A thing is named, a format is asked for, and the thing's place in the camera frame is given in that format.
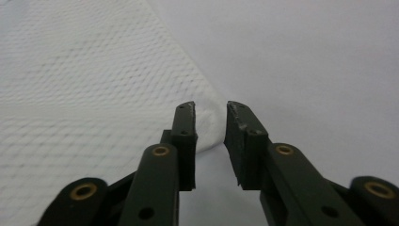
white towel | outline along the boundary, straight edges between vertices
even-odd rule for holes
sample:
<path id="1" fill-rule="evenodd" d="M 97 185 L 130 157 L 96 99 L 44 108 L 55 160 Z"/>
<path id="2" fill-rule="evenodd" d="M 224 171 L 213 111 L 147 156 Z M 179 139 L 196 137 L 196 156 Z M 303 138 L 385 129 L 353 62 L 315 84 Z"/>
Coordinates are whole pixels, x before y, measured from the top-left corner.
<path id="1" fill-rule="evenodd" d="M 226 101 L 145 1 L 0 2 L 0 224 L 35 224 L 76 179 L 135 171 L 187 101 L 198 150 L 220 143 Z"/>

screw hole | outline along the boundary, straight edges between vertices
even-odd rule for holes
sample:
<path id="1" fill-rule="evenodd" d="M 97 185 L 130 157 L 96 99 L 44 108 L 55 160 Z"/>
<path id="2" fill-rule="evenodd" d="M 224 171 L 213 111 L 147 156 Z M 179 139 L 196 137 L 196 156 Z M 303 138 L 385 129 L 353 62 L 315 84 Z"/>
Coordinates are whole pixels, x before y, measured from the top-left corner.
<path id="1" fill-rule="evenodd" d="M 73 191 L 71 191 L 70 197 L 75 201 L 85 200 L 97 191 L 97 186 L 93 183 L 84 183 L 79 186 L 76 186 Z"/>
<path id="2" fill-rule="evenodd" d="M 396 194 L 390 187 L 380 184 L 378 182 L 367 182 L 366 184 L 364 184 L 364 187 L 370 193 L 383 199 L 389 200 L 396 197 Z"/>
<path id="3" fill-rule="evenodd" d="M 152 154 L 156 156 L 167 155 L 169 153 L 169 149 L 166 147 L 156 147 L 152 150 Z"/>
<path id="4" fill-rule="evenodd" d="M 292 148 L 290 148 L 288 146 L 284 146 L 284 145 L 277 146 L 276 151 L 278 153 L 286 154 L 286 155 L 294 153 L 294 150 Z"/>
<path id="5" fill-rule="evenodd" d="M 337 218 L 338 211 L 330 206 L 323 206 L 322 211 L 325 215 L 329 216 L 330 218 Z"/>
<path id="6" fill-rule="evenodd" d="M 152 218 L 153 215 L 154 215 L 154 211 L 150 207 L 142 208 L 140 210 L 140 212 L 138 213 L 138 217 L 140 219 L 144 219 L 144 220 Z"/>
<path id="7" fill-rule="evenodd" d="M 79 188 L 79 189 L 76 191 L 76 195 L 78 195 L 78 196 L 85 196 L 85 195 L 87 195 L 88 193 L 90 193 L 90 191 L 91 191 L 91 188 L 88 187 L 88 186 L 85 186 L 85 187 Z"/>

textured fabric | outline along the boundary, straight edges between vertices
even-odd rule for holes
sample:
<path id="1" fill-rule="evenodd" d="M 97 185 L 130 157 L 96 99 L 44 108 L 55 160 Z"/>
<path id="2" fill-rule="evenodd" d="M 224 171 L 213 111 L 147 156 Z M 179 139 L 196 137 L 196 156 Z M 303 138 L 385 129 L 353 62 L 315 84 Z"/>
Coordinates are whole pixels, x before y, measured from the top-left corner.
<path id="1" fill-rule="evenodd" d="M 198 150 L 224 136 L 225 100 L 143 0 L 3 1 L 0 224 L 32 225 L 66 184 L 136 170 L 197 104 Z"/>

white table surface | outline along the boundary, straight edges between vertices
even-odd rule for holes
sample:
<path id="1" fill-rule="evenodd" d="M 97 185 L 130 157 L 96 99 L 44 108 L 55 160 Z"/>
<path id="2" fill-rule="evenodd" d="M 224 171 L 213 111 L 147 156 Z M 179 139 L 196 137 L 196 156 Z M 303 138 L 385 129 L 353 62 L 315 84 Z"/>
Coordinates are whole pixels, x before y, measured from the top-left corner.
<path id="1" fill-rule="evenodd" d="M 373 175 L 399 186 L 399 3 L 150 1 L 229 100 L 272 141 L 299 148 L 343 186 Z M 197 157 L 181 225 L 265 225 L 258 192 L 236 186 L 223 146 Z"/>

